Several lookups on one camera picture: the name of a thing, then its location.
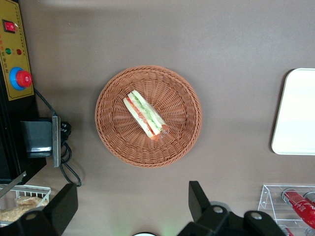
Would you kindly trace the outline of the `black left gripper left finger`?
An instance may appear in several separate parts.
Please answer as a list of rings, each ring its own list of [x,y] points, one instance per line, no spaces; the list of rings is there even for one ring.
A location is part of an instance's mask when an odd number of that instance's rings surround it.
[[[61,236],[77,210],[77,186],[68,183],[47,206],[28,211],[17,221],[18,235]]]

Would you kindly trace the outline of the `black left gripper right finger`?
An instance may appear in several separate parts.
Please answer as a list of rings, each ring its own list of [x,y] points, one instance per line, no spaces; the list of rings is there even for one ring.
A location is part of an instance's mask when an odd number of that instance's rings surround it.
[[[189,181],[188,205],[194,222],[197,222],[208,208],[214,208],[215,213],[231,212],[227,204],[209,201],[198,181]]]

